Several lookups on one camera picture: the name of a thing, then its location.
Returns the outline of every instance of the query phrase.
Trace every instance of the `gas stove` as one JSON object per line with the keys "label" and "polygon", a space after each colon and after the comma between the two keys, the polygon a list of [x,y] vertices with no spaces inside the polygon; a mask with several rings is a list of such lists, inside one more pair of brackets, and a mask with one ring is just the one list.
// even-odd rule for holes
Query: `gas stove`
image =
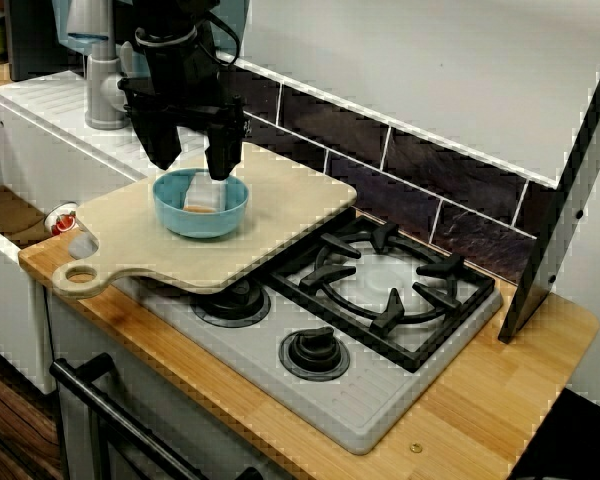
{"label": "gas stove", "polygon": [[[86,235],[76,257],[95,247]],[[502,304],[493,279],[345,211],[214,295],[115,286],[348,451],[369,452]]]}

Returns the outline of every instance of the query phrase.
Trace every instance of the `tile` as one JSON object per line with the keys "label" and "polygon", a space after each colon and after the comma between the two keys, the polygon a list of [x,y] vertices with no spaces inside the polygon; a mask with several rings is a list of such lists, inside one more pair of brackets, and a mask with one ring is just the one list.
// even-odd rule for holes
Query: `tile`
{"label": "tile", "polygon": [[279,128],[251,118],[251,133],[246,142],[290,158],[322,173],[324,170],[325,149],[287,133]]}
{"label": "tile", "polygon": [[334,153],[329,153],[328,174],[356,189],[360,210],[429,240],[439,203],[436,197]]}
{"label": "tile", "polygon": [[538,235],[554,193],[554,189],[530,181],[516,219],[516,227],[531,235]]}
{"label": "tile", "polygon": [[514,173],[394,129],[384,169],[504,223],[513,221],[526,182]]}
{"label": "tile", "polygon": [[534,241],[446,202],[433,237],[435,245],[516,283],[527,265]]}
{"label": "tile", "polygon": [[230,91],[242,95],[246,112],[275,123],[280,92],[278,82],[233,65],[221,68],[220,82]]}
{"label": "tile", "polygon": [[340,153],[380,166],[388,127],[290,87],[282,89],[281,125]]}

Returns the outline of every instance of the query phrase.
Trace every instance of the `cutting board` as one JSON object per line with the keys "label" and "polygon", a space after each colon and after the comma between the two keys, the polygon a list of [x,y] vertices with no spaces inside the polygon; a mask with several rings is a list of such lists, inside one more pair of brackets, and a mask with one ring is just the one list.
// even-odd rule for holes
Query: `cutting board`
{"label": "cutting board", "polygon": [[[182,168],[206,168],[204,155]],[[232,233],[193,239],[164,228],[155,215],[150,177],[91,200],[78,223],[95,254],[59,267],[54,291],[73,299],[101,293],[124,276],[146,276],[199,294],[219,292],[353,205],[349,185],[250,143],[232,175],[249,188],[243,223]],[[70,278],[87,273],[85,283]]]}

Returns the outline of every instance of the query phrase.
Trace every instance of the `black knob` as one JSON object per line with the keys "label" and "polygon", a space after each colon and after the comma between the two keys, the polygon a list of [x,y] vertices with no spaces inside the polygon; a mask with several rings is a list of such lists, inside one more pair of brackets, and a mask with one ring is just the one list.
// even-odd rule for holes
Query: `black knob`
{"label": "black knob", "polygon": [[289,345],[289,357],[304,370],[323,373],[339,365],[342,352],[333,328],[323,327],[298,332]]}
{"label": "black knob", "polygon": [[202,309],[217,318],[241,320],[260,311],[264,305],[264,293],[259,285],[242,279],[220,293],[201,295]]}
{"label": "black knob", "polygon": [[249,282],[245,279],[238,280],[229,287],[229,295],[231,295],[231,299],[238,305],[247,304],[249,302],[250,293],[251,287]]}

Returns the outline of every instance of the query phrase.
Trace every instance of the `bowl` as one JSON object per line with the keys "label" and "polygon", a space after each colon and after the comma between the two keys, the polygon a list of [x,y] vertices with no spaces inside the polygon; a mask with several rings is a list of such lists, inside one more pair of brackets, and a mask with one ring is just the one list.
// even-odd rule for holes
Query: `bowl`
{"label": "bowl", "polygon": [[172,232],[192,238],[214,238],[232,232],[244,219],[249,189],[236,177],[227,178],[226,209],[213,213],[182,210],[194,175],[208,172],[203,168],[174,170],[153,184],[153,200],[158,221]]}

